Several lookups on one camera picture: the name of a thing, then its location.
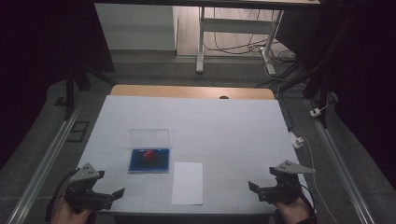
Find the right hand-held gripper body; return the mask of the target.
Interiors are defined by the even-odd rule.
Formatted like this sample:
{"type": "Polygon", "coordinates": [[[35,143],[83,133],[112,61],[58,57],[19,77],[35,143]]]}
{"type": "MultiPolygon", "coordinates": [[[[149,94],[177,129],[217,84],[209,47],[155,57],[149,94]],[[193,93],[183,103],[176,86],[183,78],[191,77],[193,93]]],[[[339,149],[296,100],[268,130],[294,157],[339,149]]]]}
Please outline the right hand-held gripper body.
{"type": "Polygon", "coordinates": [[[276,185],[274,187],[259,188],[258,198],[260,202],[289,204],[303,199],[304,194],[298,174],[314,174],[316,170],[302,166],[292,161],[283,161],[275,166],[278,171],[276,185]]]}

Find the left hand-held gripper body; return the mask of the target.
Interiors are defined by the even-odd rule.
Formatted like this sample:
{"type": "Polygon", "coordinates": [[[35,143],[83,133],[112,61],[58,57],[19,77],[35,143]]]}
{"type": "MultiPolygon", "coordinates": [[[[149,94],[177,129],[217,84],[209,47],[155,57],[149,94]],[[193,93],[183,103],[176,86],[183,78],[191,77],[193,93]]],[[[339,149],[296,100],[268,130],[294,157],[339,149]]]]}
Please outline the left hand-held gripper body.
{"type": "Polygon", "coordinates": [[[89,163],[86,163],[70,178],[64,199],[75,213],[79,214],[83,209],[100,211],[111,208],[112,195],[93,190],[99,180],[98,172],[89,163]]]}

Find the blue ink pad box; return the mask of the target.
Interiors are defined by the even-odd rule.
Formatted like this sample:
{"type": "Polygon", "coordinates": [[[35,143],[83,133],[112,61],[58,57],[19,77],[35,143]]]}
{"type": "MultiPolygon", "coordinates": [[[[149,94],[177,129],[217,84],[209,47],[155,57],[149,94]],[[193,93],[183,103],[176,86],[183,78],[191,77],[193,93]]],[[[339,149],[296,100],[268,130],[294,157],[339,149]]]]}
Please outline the blue ink pad box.
{"type": "Polygon", "coordinates": [[[169,171],[170,140],[168,129],[132,129],[129,131],[132,155],[130,174],[167,173],[169,171]],[[147,161],[144,153],[153,149],[155,156],[147,161]]]}

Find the person's right hand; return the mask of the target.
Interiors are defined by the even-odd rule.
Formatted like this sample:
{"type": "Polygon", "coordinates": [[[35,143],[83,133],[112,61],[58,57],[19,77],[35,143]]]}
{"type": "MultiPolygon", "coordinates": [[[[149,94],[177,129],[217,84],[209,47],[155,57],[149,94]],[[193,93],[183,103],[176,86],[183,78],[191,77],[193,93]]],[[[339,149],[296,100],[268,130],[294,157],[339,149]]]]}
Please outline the person's right hand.
{"type": "Polygon", "coordinates": [[[310,217],[310,211],[301,198],[292,203],[274,203],[285,224],[298,224],[310,217]]]}

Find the person's left hand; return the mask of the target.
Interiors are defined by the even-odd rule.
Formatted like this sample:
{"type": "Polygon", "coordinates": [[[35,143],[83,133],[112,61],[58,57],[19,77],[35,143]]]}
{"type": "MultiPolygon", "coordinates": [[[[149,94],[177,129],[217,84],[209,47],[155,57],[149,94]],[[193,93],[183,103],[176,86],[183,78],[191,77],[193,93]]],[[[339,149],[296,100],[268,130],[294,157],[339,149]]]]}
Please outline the person's left hand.
{"type": "Polygon", "coordinates": [[[67,201],[62,198],[50,220],[50,224],[86,224],[91,213],[91,209],[83,209],[79,214],[76,214],[67,201]]]}

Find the white paper sheet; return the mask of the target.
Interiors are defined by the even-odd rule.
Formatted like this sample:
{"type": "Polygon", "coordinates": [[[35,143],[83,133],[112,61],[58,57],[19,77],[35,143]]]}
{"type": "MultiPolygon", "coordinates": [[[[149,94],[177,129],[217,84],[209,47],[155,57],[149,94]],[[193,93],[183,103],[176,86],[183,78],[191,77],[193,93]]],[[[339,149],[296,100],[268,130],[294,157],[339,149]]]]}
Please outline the white paper sheet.
{"type": "Polygon", "coordinates": [[[200,162],[175,163],[173,205],[200,205],[203,198],[203,165],[200,162]]]}

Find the white table cover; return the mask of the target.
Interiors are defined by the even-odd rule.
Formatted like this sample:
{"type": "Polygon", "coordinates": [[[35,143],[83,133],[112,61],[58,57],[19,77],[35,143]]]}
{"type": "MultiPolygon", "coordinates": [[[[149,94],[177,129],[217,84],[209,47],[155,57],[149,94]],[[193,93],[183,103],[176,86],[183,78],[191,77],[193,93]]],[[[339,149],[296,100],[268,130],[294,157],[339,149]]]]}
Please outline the white table cover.
{"type": "Polygon", "coordinates": [[[125,189],[114,212],[241,216],[273,213],[248,182],[273,186],[269,168],[296,160],[276,100],[108,96],[79,162],[106,172],[95,190],[125,189]],[[169,130],[168,173],[129,173],[132,129],[169,130]],[[203,165],[202,204],[171,204],[177,161],[203,165]]]}

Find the small white plug adapter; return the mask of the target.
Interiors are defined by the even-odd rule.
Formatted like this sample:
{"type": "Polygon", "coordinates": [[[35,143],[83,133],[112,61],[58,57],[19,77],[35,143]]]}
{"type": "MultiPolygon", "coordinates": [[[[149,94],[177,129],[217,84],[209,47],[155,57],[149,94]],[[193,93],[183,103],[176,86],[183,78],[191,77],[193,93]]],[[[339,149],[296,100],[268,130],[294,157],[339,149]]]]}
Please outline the small white plug adapter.
{"type": "Polygon", "coordinates": [[[326,105],[322,108],[314,108],[310,111],[310,115],[312,118],[318,117],[322,111],[324,111],[328,107],[329,102],[326,102],[326,105]]]}

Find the black metal stand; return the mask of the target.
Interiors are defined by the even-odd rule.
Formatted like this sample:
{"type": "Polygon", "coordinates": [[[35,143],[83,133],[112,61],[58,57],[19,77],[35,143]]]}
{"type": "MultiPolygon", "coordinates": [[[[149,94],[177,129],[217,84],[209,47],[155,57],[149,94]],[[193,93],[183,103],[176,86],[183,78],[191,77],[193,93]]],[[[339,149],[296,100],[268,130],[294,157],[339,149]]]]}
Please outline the black metal stand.
{"type": "Polygon", "coordinates": [[[329,76],[331,70],[331,62],[334,58],[335,52],[339,49],[343,38],[350,29],[353,21],[356,19],[356,13],[351,10],[344,10],[339,18],[339,21],[332,25],[328,36],[324,38],[319,47],[311,51],[307,57],[317,55],[312,66],[298,77],[293,78],[290,82],[279,87],[279,91],[283,92],[291,87],[301,84],[308,80],[306,87],[303,90],[303,97],[305,99],[313,99],[319,93],[318,115],[319,121],[327,127],[326,124],[326,108],[328,106],[328,90],[329,90],[329,76]]]}
{"type": "Polygon", "coordinates": [[[70,119],[72,113],[75,111],[75,85],[77,85],[81,91],[89,91],[92,87],[92,84],[88,78],[88,74],[92,74],[95,77],[98,77],[99,79],[104,81],[105,83],[109,84],[110,86],[114,87],[115,85],[117,85],[117,82],[106,75],[106,73],[114,72],[115,68],[113,63],[106,65],[104,68],[95,68],[93,65],[89,65],[88,63],[74,63],[73,65],[71,65],[65,79],[66,113],[64,119],[70,119]]]}

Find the white cabinet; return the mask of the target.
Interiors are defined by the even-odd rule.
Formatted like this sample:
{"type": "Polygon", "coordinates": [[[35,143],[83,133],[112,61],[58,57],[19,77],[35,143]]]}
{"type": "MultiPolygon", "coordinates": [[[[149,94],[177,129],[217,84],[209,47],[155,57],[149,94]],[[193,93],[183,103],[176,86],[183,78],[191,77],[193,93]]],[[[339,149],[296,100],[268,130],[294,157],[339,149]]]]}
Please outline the white cabinet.
{"type": "Polygon", "coordinates": [[[110,49],[177,49],[173,7],[96,3],[95,8],[110,49]]]}

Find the aluminium rail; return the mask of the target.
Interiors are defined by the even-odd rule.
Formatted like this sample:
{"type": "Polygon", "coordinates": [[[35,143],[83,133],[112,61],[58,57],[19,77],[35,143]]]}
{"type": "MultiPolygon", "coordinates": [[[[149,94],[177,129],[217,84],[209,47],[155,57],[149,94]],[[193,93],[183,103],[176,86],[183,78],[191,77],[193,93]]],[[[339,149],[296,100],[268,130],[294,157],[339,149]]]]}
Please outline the aluminium rail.
{"type": "Polygon", "coordinates": [[[344,192],[348,196],[348,201],[352,205],[360,223],[375,224],[375,218],[368,206],[368,203],[364,199],[361,189],[355,182],[352,173],[349,171],[347,163],[341,155],[339,147],[335,144],[330,131],[323,126],[317,117],[311,117],[311,119],[315,123],[315,127],[318,130],[321,141],[329,154],[330,160],[332,161],[333,168],[343,185],[344,192]]]}
{"type": "Polygon", "coordinates": [[[71,112],[54,119],[49,107],[40,112],[7,164],[8,180],[3,181],[3,187],[16,190],[18,195],[1,197],[16,201],[9,207],[11,213],[4,224],[23,224],[80,110],[81,104],[77,104],[71,112]]]}

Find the black floor frame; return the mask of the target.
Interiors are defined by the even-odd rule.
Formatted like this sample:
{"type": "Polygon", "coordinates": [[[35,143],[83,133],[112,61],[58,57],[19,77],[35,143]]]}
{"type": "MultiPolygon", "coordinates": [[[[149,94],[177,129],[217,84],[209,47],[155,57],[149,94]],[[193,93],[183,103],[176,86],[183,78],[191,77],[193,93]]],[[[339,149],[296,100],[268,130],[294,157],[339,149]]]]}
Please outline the black floor frame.
{"type": "Polygon", "coordinates": [[[76,121],[70,130],[66,141],[71,143],[81,143],[89,127],[88,121],[76,121]]]}

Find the white desk frame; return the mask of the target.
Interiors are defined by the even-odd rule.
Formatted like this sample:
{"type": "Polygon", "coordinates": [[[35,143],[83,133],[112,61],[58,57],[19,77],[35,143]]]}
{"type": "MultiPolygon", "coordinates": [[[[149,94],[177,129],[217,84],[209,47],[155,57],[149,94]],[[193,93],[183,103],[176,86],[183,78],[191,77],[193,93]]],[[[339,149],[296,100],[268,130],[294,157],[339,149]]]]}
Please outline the white desk frame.
{"type": "Polygon", "coordinates": [[[204,36],[205,32],[268,35],[267,43],[261,47],[260,53],[265,62],[269,75],[274,75],[276,70],[271,62],[270,50],[276,36],[276,31],[283,11],[278,10],[272,21],[249,21],[234,19],[216,19],[205,17],[205,7],[199,7],[199,44],[197,51],[196,73],[204,71],[204,36]]]}

